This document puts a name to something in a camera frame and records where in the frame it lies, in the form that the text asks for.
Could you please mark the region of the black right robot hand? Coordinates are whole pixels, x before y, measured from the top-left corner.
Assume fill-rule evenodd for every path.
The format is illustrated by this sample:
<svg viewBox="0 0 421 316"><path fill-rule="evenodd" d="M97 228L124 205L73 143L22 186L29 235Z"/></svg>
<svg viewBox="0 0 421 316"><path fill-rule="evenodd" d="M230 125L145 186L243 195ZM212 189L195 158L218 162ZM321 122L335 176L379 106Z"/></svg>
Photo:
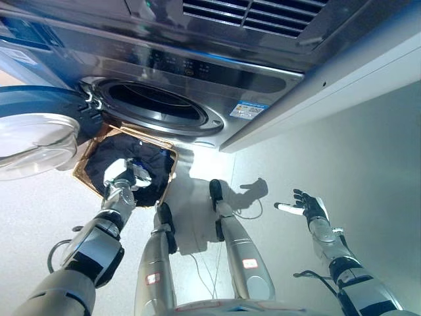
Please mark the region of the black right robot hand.
<svg viewBox="0 0 421 316"><path fill-rule="evenodd" d="M293 205L276 202L274 207L280 211L305 216L308 222L311 222L314 217L329 220L326 207L320 197L313 197L304 191L294 189L293 198L295 199Z"/></svg>

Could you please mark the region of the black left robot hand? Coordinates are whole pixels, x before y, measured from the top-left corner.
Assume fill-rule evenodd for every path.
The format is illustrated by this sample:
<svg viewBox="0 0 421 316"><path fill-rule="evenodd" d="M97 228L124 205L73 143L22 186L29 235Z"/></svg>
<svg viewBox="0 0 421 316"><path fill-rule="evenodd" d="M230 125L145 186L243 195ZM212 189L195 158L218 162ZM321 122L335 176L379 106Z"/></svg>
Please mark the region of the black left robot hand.
<svg viewBox="0 0 421 316"><path fill-rule="evenodd" d="M151 185L151 175L140 160L134 158L118 159L115 163L117 167L115 180L127 180L134 191Z"/></svg>

